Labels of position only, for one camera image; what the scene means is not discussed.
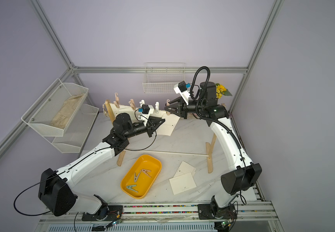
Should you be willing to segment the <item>teal clothespin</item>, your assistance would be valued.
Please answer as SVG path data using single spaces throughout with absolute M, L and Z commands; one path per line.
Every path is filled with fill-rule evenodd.
M 137 185 L 136 184 L 133 184 L 133 185 L 127 185 L 126 188 L 130 191 L 134 191 L 134 192 L 138 192 L 137 189 L 135 189 Z

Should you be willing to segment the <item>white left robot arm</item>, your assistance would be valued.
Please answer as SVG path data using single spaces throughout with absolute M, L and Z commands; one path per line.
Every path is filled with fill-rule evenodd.
M 94 149 L 56 171 L 47 169 L 42 173 L 39 199 L 56 217 L 76 211 L 95 220 L 105 220 L 108 203 L 97 194 L 85 196 L 73 192 L 73 188 L 98 166 L 119 155 L 129 145 L 129 138 L 143 133 L 151 137 L 164 122 L 165 119 L 158 117 L 132 122 L 129 114 L 119 114 L 110 134 Z

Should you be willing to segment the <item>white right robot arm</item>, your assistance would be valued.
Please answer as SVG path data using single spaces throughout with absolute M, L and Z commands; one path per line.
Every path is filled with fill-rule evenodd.
M 180 96 L 166 104 L 165 110 L 186 119 L 193 114 L 204 120 L 213 131 L 226 156 L 228 172 L 221 176 L 221 187 L 212 197 L 210 213 L 214 218 L 231 215 L 231 205 L 243 191 L 253 187 L 262 168 L 253 163 L 236 135 L 230 114 L 218 104 L 217 86 L 210 80 L 210 69 L 200 67 L 189 85 L 184 81 L 174 87 Z

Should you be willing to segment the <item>white clothespin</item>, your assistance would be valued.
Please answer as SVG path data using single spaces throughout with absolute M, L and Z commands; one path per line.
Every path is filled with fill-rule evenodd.
M 139 104 L 140 104 L 140 107 L 142 107 L 142 106 L 145 104 L 145 101 L 144 101 L 144 100 L 141 100 L 141 101 L 139 102 Z
M 155 103 L 155 112 L 156 113 L 159 113 L 159 102 L 157 101 L 156 103 Z

